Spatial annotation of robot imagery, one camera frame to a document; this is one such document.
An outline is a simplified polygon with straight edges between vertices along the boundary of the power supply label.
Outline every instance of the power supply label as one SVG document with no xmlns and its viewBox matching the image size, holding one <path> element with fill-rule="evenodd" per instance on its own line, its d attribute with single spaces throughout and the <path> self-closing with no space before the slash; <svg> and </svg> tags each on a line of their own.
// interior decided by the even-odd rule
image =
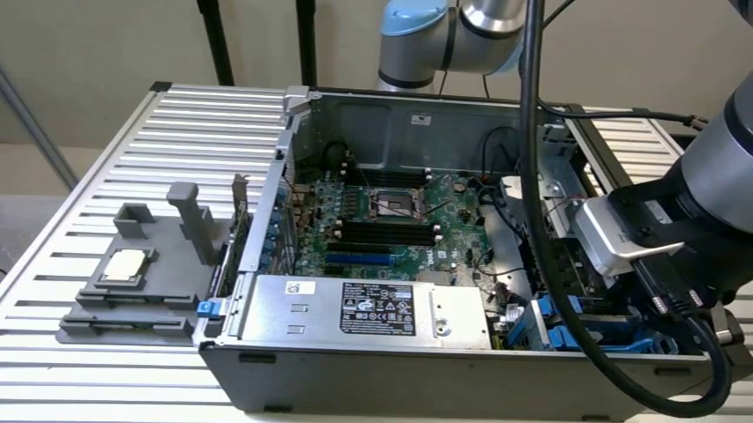
<svg viewBox="0 0 753 423">
<path fill-rule="evenodd" d="M 342 284 L 340 330 L 359 335 L 414 337 L 412 286 Z"/>
</svg>

